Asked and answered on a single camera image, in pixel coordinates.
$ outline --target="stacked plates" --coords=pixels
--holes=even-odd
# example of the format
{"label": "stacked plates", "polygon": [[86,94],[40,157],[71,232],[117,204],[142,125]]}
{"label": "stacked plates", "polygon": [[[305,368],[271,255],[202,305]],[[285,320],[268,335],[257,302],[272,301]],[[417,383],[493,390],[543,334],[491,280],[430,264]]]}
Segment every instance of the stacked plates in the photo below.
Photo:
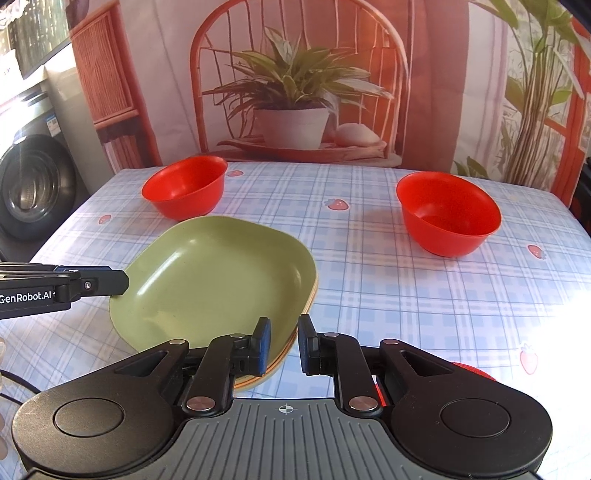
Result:
{"label": "stacked plates", "polygon": [[218,336],[252,333],[259,317],[271,319],[267,373],[237,378],[241,390],[281,364],[296,339],[297,319],[309,311],[318,288],[314,259],[301,242],[221,216],[172,227],[126,273],[129,289],[111,298],[111,320],[138,351],[172,338],[204,347]]}

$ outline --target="gray ribbed surface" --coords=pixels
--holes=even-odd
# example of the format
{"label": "gray ribbed surface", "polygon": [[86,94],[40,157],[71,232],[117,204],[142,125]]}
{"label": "gray ribbed surface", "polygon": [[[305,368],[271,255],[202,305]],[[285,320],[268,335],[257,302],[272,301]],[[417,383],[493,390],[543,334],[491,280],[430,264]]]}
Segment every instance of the gray ribbed surface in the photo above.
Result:
{"label": "gray ribbed surface", "polygon": [[[374,420],[333,400],[234,400],[228,413],[189,421],[171,449],[122,480],[443,480],[394,448]],[[519,480],[534,480],[530,474]]]}

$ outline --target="table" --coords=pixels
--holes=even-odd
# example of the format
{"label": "table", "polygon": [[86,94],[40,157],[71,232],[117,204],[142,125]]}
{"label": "table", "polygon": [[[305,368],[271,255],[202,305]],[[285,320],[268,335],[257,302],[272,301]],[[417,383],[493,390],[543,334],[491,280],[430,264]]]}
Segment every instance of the table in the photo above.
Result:
{"label": "table", "polygon": [[[140,196],[156,169],[125,170],[86,202],[35,261],[124,268],[174,222]],[[310,248],[320,288],[311,310],[319,332],[363,345],[399,338],[450,361],[474,365],[540,401],[554,439],[544,480],[589,480],[588,407],[591,239],[553,195],[475,180],[498,203],[501,229],[454,260],[409,238],[395,195],[408,171],[284,163],[233,163],[213,211],[277,228]],[[134,353],[114,331],[108,300],[85,298],[67,312],[0,322],[2,368],[41,389]],[[4,382],[16,398],[28,394]],[[301,373],[294,348],[246,397],[323,397],[328,377]],[[0,400],[7,426],[16,408]],[[21,473],[14,450],[0,477]]]}

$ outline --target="printed backdrop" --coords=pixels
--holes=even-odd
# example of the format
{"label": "printed backdrop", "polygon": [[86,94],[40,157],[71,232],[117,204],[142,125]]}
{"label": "printed backdrop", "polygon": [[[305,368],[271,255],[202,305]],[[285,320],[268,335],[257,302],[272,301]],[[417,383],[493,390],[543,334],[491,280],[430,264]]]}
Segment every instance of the printed backdrop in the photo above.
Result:
{"label": "printed backdrop", "polygon": [[111,162],[450,171],[569,204],[591,41],[557,0],[70,0]]}

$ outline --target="potted plant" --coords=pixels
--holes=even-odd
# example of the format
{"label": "potted plant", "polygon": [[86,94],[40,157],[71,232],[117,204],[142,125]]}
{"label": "potted plant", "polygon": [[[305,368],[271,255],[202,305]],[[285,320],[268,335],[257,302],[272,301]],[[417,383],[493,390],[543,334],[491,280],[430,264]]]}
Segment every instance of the potted plant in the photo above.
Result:
{"label": "potted plant", "polygon": [[360,96],[392,95],[368,81],[369,72],[347,66],[343,49],[292,45],[265,27],[272,54],[228,52],[239,59],[231,67],[244,75],[204,94],[221,94],[215,105],[229,101],[229,118],[254,110],[265,143],[274,148],[316,150],[330,112],[339,103],[361,106]]}

